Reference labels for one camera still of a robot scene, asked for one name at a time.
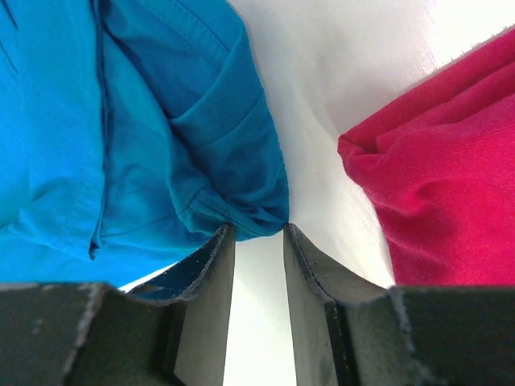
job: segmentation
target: blue cloth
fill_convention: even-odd
[[[0,281],[124,285],[289,215],[224,0],[0,0],[0,180]]]

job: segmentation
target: red fabric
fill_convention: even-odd
[[[339,140],[398,284],[515,284],[515,30]]]

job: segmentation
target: cloth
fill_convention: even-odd
[[[397,283],[515,284],[514,145],[515,31],[340,137]]]
[[[0,281],[124,285],[289,214],[223,0],[0,2]]]

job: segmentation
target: crumpled blue fabric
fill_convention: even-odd
[[[120,286],[289,215],[224,0],[0,0],[0,180],[0,281]]]

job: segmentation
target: blue shirt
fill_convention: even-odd
[[[288,187],[223,0],[0,2],[0,281],[124,285],[279,231]]]

